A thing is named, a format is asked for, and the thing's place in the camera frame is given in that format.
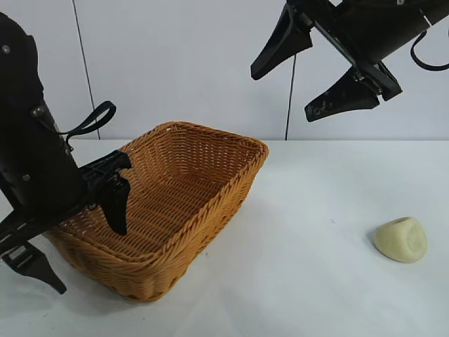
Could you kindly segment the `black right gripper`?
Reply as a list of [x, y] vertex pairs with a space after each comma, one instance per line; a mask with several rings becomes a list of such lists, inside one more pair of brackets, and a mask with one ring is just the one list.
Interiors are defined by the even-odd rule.
[[402, 92], [383, 60], [430, 24], [417, 3], [396, 1], [287, 1], [276, 26], [250, 66], [259, 80], [290, 57], [312, 47], [318, 30], [351, 67], [329, 89], [308, 103], [308, 122], [355, 110], [371, 110], [379, 99]]

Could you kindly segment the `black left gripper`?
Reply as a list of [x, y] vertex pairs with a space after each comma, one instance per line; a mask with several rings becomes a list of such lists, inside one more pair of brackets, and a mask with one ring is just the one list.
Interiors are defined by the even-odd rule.
[[108, 226], [127, 235], [130, 183], [121, 176], [131, 162], [114, 150], [82, 167], [69, 139], [104, 126], [116, 106], [105, 101], [79, 126], [61, 133], [45, 105], [21, 115], [1, 130], [1, 191], [13, 212], [1, 222], [3, 262], [14, 272], [37, 279], [64, 294], [67, 287], [46, 255], [28, 241], [84, 209], [101, 207]]

